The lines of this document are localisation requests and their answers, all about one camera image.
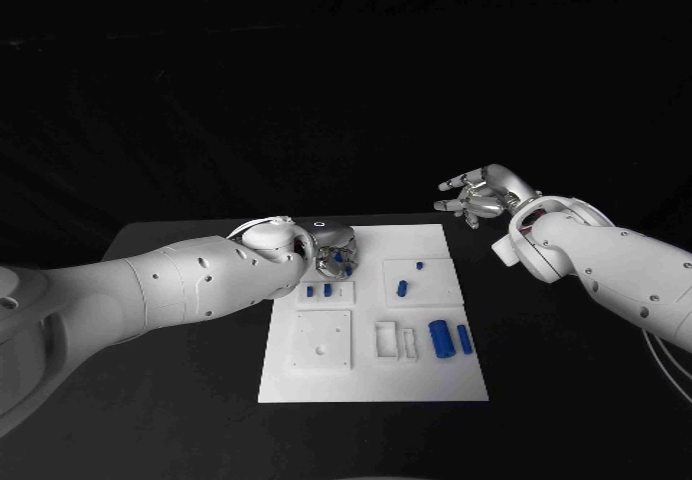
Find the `screw hole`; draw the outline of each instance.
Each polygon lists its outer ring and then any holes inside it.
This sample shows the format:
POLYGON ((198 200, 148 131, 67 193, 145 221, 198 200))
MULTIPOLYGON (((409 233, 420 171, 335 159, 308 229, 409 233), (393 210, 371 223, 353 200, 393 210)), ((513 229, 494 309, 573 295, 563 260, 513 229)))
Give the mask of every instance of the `screw hole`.
POLYGON ((0 298, 0 305, 7 309, 7 310, 14 310, 18 307, 17 301, 10 298, 10 297, 2 297, 0 298))

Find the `black tabletop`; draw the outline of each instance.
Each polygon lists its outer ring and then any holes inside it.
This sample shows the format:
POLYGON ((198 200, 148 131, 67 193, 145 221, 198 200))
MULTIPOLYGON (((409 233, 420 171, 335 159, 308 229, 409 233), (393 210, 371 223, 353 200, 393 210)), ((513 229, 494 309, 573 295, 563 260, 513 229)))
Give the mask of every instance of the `black tabletop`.
MULTIPOLYGON (((259 405, 263 301, 99 352, 0 440, 2 479, 692 475, 692 408, 640 331, 575 279, 546 285, 504 267, 505 219, 477 231, 445 214, 328 219, 442 224, 490 402, 259 405)), ((103 260, 242 221, 131 224, 103 260)))

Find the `white platform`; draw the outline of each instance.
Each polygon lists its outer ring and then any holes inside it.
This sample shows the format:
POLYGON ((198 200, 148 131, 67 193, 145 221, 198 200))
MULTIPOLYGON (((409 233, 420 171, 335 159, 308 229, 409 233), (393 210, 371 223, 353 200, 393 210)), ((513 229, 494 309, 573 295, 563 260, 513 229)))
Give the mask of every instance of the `white platform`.
MULTIPOLYGON (((353 229, 358 249, 358 267, 348 278, 354 287, 354 304, 328 305, 328 308, 319 303, 305 305, 298 301, 298 289, 273 301, 257 402, 487 401, 475 349, 471 355, 464 355, 455 331, 455 325, 465 324, 468 333, 472 333, 455 277, 449 280, 441 275, 439 278, 452 281, 452 285, 442 282, 438 285, 443 288, 441 292, 451 290, 455 294, 454 298, 445 294, 445 302, 451 305, 387 306, 384 260, 410 260, 413 268, 415 261, 422 261, 423 270, 428 268, 425 275, 430 278, 435 276, 433 264, 449 264, 430 261, 449 258, 441 225, 354 226, 353 229), (350 311, 350 366, 338 371, 301 369, 291 360, 298 311, 321 310, 350 311), (429 338, 428 323, 438 319, 446 320, 456 350, 448 359, 435 357, 429 338), (397 361, 376 359, 377 321, 396 322, 397 361), (415 336, 415 361, 405 361, 402 329, 407 328, 415 336)), ((302 278, 308 283, 322 281, 314 270, 302 278)), ((317 344, 305 344, 304 351, 312 354, 317 347, 317 344)))

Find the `blue part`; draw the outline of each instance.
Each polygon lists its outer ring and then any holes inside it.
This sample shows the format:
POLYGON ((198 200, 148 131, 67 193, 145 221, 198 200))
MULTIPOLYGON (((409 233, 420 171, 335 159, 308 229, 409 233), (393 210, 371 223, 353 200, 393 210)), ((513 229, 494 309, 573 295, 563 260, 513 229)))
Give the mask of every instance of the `blue part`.
POLYGON ((456 325, 458 338, 461 340, 461 348, 464 353, 469 355, 472 353, 471 340, 468 339, 468 330, 465 325, 456 325))
POLYGON ((428 324, 429 336, 435 347, 436 358, 449 358, 456 353, 451 343, 449 329, 443 320, 435 320, 428 324))
POLYGON ((406 296, 406 288, 407 288, 407 283, 405 280, 402 280, 399 282, 399 288, 396 289, 396 295, 399 297, 405 297, 406 296))

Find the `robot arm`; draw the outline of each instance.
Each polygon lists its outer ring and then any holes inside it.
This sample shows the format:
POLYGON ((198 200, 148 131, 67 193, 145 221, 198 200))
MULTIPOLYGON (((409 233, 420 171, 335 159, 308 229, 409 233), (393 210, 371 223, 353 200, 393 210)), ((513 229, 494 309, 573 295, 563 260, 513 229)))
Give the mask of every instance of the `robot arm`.
POLYGON ((72 268, 0 266, 0 437, 102 348, 282 297, 312 261, 334 279, 357 265, 353 229, 330 222, 273 217, 229 237, 72 268))
POLYGON ((612 225, 572 198, 542 196, 500 165, 459 175, 439 190, 462 187, 436 210, 477 217, 511 214, 507 235, 492 250, 507 266, 521 263, 552 283, 576 275, 591 298, 640 328, 692 352, 692 254, 612 225))

